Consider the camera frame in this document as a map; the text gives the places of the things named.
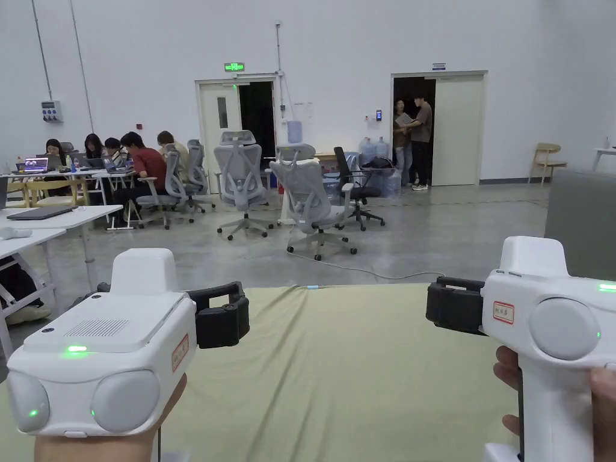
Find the door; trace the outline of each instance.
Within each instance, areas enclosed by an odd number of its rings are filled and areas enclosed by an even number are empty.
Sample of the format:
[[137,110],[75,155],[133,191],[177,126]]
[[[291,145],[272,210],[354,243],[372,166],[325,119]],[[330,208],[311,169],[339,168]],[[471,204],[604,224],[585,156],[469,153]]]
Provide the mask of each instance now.
[[205,169],[209,171],[212,192],[218,191],[216,173],[220,173],[214,148],[220,145],[221,134],[227,130],[241,130],[240,98],[233,84],[202,84],[200,86],[201,119],[205,135]]
[[433,186],[477,183],[483,81],[482,75],[437,78]]

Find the black office chair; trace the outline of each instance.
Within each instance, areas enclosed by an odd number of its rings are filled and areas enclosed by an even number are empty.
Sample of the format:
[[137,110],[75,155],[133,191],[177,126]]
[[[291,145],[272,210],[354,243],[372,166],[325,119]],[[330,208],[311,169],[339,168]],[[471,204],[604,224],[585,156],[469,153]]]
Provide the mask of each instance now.
[[[334,148],[334,152],[336,153],[336,161],[338,162],[338,170],[340,171],[338,193],[342,196],[342,187],[347,183],[353,183],[355,185],[355,187],[351,190],[351,200],[355,201],[355,210],[349,218],[355,217],[355,220],[359,221],[360,229],[362,231],[366,231],[362,217],[366,217],[368,220],[374,218],[375,220],[381,221],[381,226],[385,226],[385,220],[383,218],[372,215],[372,213],[369,213],[367,210],[362,210],[360,206],[360,201],[364,205],[367,205],[368,197],[379,197],[381,195],[381,190],[379,188],[366,186],[368,180],[370,180],[370,177],[372,176],[372,172],[362,170],[351,171],[349,169],[349,165],[347,164],[346,157],[344,156],[344,150],[338,146]],[[361,186],[362,183],[357,180],[361,177],[365,178],[363,186]],[[342,229],[343,227],[344,225],[340,225],[337,228]]]

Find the pipe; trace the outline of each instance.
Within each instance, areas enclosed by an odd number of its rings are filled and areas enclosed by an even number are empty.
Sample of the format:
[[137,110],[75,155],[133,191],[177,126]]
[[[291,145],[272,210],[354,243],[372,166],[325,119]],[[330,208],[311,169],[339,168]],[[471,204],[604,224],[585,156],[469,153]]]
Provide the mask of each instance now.
[[79,34],[77,32],[77,21],[75,20],[75,10],[73,0],[70,0],[71,16],[73,17],[73,28],[75,29],[75,39],[77,40],[77,52],[79,54],[79,65],[81,65],[81,77],[83,78],[83,88],[86,91],[87,115],[90,117],[90,129],[94,133],[94,123],[92,122],[92,109],[90,107],[90,96],[87,92],[86,72],[83,69],[83,59],[81,57],[81,46],[79,45]]
[[51,94],[51,84],[49,83],[49,72],[47,72],[47,62],[45,61],[45,53],[43,52],[43,41],[41,40],[41,30],[38,26],[38,16],[36,15],[36,6],[34,0],[32,0],[32,13],[34,13],[34,24],[36,25],[36,35],[39,38],[39,48],[41,50],[41,58],[43,59],[43,69],[45,69],[45,80],[47,81],[47,91],[49,93],[49,100],[53,100],[54,97]]

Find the hand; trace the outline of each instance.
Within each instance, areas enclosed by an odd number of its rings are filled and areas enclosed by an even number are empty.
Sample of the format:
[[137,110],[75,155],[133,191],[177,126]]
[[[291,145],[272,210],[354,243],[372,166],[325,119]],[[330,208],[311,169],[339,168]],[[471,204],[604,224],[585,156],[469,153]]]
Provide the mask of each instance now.
[[[517,353],[501,346],[496,350],[494,375],[518,390]],[[616,460],[616,372],[596,368],[590,372],[593,391],[593,432],[595,462]],[[516,435],[520,434],[520,419],[513,415],[503,417],[503,425]]]
[[152,445],[171,410],[186,388],[186,374],[176,386],[161,418],[149,430],[139,435],[124,437],[89,437],[72,439],[64,437],[37,436],[34,443],[34,462],[150,462]]

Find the man in red shirt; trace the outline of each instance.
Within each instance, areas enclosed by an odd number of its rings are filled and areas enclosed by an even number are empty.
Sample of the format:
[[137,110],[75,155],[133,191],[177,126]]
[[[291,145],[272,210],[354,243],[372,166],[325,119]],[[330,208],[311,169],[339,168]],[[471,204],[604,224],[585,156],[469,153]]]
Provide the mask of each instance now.
[[[147,148],[141,136],[135,132],[128,132],[122,136],[120,144],[126,148],[128,155],[132,158],[135,172],[139,178],[155,177],[154,187],[157,194],[167,194],[164,183],[167,176],[167,163],[160,155],[160,152],[152,148]],[[150,187],[138,182],[135,187],[129,189],[119,189],[115,192],[114,198],[117,204],[126,208],[129,201],[141,196],[149,196],[152,192]]]

